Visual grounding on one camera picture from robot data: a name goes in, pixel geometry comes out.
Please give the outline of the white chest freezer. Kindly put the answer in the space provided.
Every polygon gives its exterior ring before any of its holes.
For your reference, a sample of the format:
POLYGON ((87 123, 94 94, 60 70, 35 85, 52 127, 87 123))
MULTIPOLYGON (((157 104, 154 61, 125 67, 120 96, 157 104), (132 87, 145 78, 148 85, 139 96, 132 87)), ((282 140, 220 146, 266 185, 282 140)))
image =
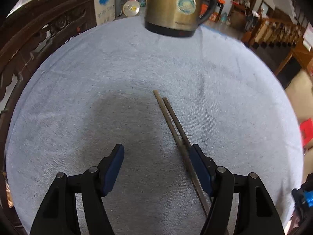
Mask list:
POLYGON ((112 22, 115 18, 115 0, 94 0, 97 25, 112 22))

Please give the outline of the grey round table cloth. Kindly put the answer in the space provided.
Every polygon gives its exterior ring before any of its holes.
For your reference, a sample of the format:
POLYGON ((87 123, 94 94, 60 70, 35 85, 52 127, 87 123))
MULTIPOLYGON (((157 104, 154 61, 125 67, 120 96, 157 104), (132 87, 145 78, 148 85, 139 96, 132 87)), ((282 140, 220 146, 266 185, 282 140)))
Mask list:
POLYGON ((302 183, 298 121, 271 70, 241 42, 207 27, 161 36, 141 17, 86 31, 37 69, 14 109, 6 170, 30 231, 57 172, 72 176, 125 148, 104 207, 116 234, 199 234, 205 214, 153 91, 188 139, 235 174, 257 173, 281 222, 302 183))

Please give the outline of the wooden stair railing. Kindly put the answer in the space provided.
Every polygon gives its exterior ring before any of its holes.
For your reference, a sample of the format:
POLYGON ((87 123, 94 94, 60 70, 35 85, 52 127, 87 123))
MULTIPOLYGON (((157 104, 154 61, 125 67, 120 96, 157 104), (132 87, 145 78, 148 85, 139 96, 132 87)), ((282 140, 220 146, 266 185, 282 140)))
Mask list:
POLYGON ((294 48, 304 32, 305 28, 299 24, 279 19, 261 19, 244 33, 241 41, 254 49, 276 46, 294 48))

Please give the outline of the small electric heater fan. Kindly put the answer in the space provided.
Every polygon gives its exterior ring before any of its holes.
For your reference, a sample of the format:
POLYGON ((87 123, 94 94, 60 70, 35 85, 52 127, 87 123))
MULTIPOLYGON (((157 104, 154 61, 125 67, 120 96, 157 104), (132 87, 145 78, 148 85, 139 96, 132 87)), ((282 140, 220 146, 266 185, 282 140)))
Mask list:
POLYGON ((126 17, 134 17, 140 11, 140 4, 136 0, 129 0, 123 5, 122 11, 126 17))

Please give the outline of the red plastic child chair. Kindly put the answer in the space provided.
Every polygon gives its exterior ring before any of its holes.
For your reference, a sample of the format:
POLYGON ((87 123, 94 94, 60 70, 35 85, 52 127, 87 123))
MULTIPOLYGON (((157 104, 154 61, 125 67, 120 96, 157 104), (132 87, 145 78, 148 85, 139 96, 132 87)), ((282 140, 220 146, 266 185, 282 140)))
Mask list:
POLYGON ((311 118, 300 124, 300 131, 302 135, 302 145, 305 147, 313 138, 313 124, 311 118))

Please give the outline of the carved dark wooden sideboard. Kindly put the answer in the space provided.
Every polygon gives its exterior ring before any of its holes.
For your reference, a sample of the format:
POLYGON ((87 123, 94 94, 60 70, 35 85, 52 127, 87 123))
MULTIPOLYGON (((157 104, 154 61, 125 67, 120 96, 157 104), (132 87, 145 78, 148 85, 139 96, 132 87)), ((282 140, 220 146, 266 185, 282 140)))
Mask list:
POLYGON ((17 83, 1 111, 1 151, 15 105, 39 66, 71 37, 97 25, 94 0, 32 0, 1 27, 1 98, 17 83))

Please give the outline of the dark wooden chopstick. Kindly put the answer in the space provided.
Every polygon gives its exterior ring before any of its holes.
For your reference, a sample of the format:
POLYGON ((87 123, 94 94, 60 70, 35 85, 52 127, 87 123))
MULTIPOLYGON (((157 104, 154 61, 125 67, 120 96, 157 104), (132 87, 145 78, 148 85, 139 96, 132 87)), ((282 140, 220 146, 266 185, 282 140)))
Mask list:
POLYGON ((200 185, 200 182, 198 181, 197 179, 197 176, 196 176, 196 172, 194 171, 193 167, 192 167, 192 164, 191 164, 191 160, 189 158, 189 155, 188 155, 188 151, 187 149, 185 148, 184 144, 183 144, 183 140, 176 128, 176 125, 174 124, 168 110, 167 110, 167 107, 165 106, 165 103, 163 102, 163 99, 162 97, 160 96, 159 92, 157 90, 153 90, 153 94, 157 100, 157 103, 159 104, 159 107, 162 111, 162 114, 165 118, 165 121, 170 129, 170 132, 172 134, 172 137, 174 138, 174 141, 177 145, 177 148, 179 150, 179 153, 181 155, 181 158, 184 162, 184 165, 186 167, 186 170, 188 171, 189 173, 189 176, 191 178, 191 181, 192 181, 192 184, 194 186, 194 189, 197 193, 197 196, 198 196, 198 199, 200 200, 200 203, 202 205, 202 208, 204 210, 204 213, 205 215, 207 216, 208 213, 209 213, 209 205, 206 201, 206 198, 204 196, 204 193, 201 189, 201 185, 200 185))
POLYGON ((183 130, 183 127, 182 127, 178 117, 176 116, 176 113, 174 112, 169 100, 166 97, 163 97, 162 99, 163 99, 163 102, 165 103, 165 106, 167 107, 167 110, 168 110, 174 124, 176 125, 176 128, 177 128, 177 130, 178 130, 178 132, 179 132, 179 134, 183 140, 183 144, 184 144, 185 148, 188 150, 191 147, 191 143, 190 143, 185 131, 183 130))

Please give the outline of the gold electric kettle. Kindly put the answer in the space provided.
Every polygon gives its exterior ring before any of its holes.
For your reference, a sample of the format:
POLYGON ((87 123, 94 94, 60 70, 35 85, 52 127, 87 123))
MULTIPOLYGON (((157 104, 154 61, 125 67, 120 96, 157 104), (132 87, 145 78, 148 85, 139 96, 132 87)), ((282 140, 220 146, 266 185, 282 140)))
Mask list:
POLYGON ((209 19, 218 0, 148 0, 144 24, 151 32, 188 38, 209 19))

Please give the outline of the cream leather sofa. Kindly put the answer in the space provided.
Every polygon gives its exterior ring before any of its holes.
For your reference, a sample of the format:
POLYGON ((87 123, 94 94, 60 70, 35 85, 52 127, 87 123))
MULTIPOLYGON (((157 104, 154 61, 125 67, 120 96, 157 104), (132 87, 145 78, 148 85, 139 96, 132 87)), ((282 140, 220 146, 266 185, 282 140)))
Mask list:
POLYGON ((285 92, 296 114, 298 123, 312 119, 313 98, 312 80, 304 70, 292 79, 285 92))

